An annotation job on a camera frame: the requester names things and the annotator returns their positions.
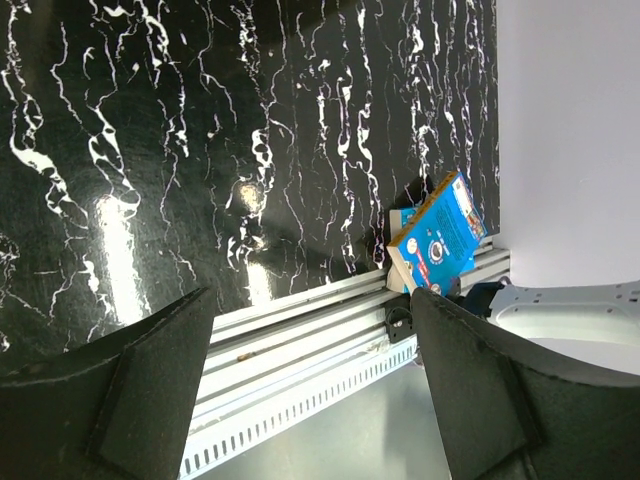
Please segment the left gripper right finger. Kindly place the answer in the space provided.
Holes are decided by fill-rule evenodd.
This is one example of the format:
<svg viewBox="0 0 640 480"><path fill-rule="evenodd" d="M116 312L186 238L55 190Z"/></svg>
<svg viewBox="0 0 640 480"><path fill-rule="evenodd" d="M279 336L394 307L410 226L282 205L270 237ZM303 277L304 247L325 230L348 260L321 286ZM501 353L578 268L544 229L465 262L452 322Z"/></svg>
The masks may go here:
<svg viewBox="0 0 640 480"><path fill-rule="evenodd" d="M411 312L452 478L638 478L638 376L546 349L426 289Z"/></svg>

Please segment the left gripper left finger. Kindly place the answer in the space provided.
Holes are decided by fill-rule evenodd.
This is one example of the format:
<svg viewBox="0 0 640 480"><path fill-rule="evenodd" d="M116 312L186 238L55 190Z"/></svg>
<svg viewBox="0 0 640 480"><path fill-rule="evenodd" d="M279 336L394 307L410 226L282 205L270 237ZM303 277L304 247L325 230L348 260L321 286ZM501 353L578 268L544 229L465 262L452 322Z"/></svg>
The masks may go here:
<svg viewBox="0 0 640 480"><path fill-rule="evenodd" d="M196 289L3 376L2 478L178 478L215 305Z"/></svg>

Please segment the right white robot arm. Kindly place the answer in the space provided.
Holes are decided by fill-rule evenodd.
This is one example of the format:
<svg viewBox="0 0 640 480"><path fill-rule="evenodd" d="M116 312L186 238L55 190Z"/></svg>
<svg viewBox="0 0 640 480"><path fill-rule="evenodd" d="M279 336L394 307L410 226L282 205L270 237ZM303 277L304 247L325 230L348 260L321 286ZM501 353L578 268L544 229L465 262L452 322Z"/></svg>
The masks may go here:
<svg viewBox="0 0 640 480"><path fill-rule="evenodd" d="M459 306L527 339L639 345L639 283L533 288L506 277L460 288Z"/></svg>

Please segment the light blue paperback book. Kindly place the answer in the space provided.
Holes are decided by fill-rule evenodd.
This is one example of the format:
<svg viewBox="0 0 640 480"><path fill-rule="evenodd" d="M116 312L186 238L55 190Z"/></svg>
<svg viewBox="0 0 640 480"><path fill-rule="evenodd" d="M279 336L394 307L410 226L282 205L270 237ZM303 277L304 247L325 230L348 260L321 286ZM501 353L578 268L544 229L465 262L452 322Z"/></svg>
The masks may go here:
<svg viewBox="0 0 640 480"><path fill-rule="evenodd" d="M400 291L447 295L486 236L465 177L449 173L386 246Z"/></svg>

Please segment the blue Storey Treehouse book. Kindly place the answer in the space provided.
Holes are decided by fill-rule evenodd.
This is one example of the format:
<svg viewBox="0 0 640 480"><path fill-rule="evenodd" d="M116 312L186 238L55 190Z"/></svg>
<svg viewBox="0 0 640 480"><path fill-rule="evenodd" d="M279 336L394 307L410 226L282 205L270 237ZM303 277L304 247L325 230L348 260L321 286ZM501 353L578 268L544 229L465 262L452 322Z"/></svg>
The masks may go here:
<svg viewBox="0 0 640 480"><path fill-rule="evenodd" d="M417 207L391 209L389 211L389 228L391 236L399 233L415 215Z"/></svg>

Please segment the black marble pattern mat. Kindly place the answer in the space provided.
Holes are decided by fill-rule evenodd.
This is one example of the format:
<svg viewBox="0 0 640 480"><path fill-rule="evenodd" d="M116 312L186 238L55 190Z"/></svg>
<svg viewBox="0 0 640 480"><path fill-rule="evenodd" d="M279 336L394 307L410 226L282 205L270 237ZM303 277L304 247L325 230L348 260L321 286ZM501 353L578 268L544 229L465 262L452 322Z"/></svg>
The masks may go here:
<svg viewBox="0 0 640 480"><path fill-rule="evenodd" d="M195 288L218 314L388 264L461 172L500 229L493 1L5 1L1 370Z"/></svg>

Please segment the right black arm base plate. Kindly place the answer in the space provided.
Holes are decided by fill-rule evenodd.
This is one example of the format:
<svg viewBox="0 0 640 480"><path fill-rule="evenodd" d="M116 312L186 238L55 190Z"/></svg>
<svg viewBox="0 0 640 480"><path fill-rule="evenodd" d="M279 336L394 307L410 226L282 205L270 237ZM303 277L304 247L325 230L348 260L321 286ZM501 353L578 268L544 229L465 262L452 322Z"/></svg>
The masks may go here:
<svg viewBox="0 0 640 480"><path fill-rule="evenodd" d="M396 306L386 310L385 329L391 344L399 343L415 334L411 311Z"/></svg>

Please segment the aluminium rail frame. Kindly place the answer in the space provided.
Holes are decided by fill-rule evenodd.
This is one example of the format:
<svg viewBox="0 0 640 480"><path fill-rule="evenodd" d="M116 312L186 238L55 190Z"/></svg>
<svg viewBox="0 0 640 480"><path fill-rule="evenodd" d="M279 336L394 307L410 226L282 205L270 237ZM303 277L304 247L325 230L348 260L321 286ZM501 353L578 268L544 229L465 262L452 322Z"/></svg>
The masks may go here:
<svg viewBox="0 0 640 480"><path fill-rule="evenodd" d="M387 326L384 270L214 321L179 478L196 479L409 364L417 341Z"/></svg>

